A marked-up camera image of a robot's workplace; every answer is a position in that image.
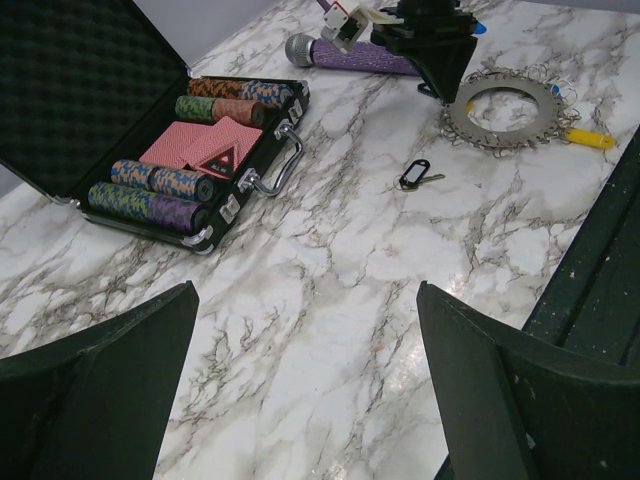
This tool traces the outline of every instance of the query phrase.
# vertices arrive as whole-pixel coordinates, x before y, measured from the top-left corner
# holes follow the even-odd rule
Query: blue object
[[[483,35],[483,34],[487,33],[487,27],[485,27],[483,24],[478,22],[478,26],[476,27],[476,31],[473,32],[473,33],[475,35]]]
[[[560,87],[559,87],[559,86],[554,85],[553,83],[547,83],[547,86],[548,86],[549,88],[551,88],[551,92],[552,92],[554,95],[560,95]]]

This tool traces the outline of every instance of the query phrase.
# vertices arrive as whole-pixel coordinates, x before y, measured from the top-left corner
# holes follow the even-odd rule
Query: microphone grille
[[[304,33],[291,35],[284,47],[289,61],[296,67],[310,67],[313,65],[311,49],[315,41],[315,38]]]

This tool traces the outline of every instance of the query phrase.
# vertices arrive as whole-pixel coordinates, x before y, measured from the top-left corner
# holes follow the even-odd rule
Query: key
[[[441,173],[439,173],[438,175],[433,175],[432,177],[423,178],[420,182],[420,185],[424,185],[425,183],[437,182],[438,180],[444,180],[445,178],[447,178],[446,175],[442,175]]]

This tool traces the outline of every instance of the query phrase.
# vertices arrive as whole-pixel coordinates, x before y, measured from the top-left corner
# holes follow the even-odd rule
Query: white marble table
[[[380,2],[370,2],[380,6]],[[447,449],[416,311],[429,280],[520,327],[640,122],[640,17],[505,0],[468,5],[481,60],[545,62],[579,93],[606,154],[553,144],[496,160],[439,139],[415,79],[298,70],[317,34],[286,0],[196,74],[307,79],[307,154],[207,258],[91,225],[22,186],[0,201],[0,356],[69,335],[192,280],[201,304],[156,480],[416,479]],[[417,158],[447,179],[405,194]]]

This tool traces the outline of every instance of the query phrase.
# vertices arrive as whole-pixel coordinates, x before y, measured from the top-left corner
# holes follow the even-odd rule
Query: black key fob
[[[430,168],[431,164],[426,160],[416,160],[400,177],[400,186],[407,190],[415,190]]]

